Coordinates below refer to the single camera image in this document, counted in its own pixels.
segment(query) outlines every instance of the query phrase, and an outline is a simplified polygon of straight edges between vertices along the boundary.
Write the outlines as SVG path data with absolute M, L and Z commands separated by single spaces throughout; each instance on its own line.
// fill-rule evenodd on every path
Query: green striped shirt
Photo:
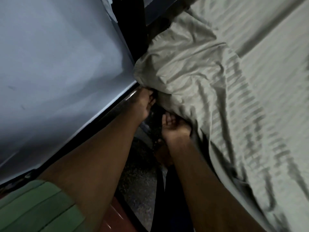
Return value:
M 0 232 L 84 232 L 84 219 L 70 197 L 41 180 L 0 200 Z

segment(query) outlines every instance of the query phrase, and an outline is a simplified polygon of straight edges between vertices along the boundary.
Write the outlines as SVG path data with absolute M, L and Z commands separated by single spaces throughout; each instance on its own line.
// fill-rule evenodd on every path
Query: white wall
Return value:
M 0 184 L 57 152 L 132 70 L 100 0 L 0 0 Z

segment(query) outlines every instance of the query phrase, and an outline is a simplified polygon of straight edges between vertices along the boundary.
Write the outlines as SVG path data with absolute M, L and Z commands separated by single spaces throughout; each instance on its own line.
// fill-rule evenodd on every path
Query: person's left hand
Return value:
M 134 95 L 132 107 L 141 122 L 148 117 L 150 108 L 156 101 L 152 94 L 153 91 L 140 88 Z

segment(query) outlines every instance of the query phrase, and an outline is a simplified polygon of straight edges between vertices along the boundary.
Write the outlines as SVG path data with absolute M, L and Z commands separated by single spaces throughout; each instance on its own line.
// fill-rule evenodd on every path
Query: wrinkled sheet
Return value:
M 222 167 L 250 186 L 275 230 L 307 231 L 309 177 L 306 165 L 297 162 L 308 163 L 308 154 L 292 154 L 240 58 L 219 37 L 207 11 L 198 11 L 204 1 L 154 38 L 135 65 L 135 78 L 157 89 L 160 105 L 211 141 Z

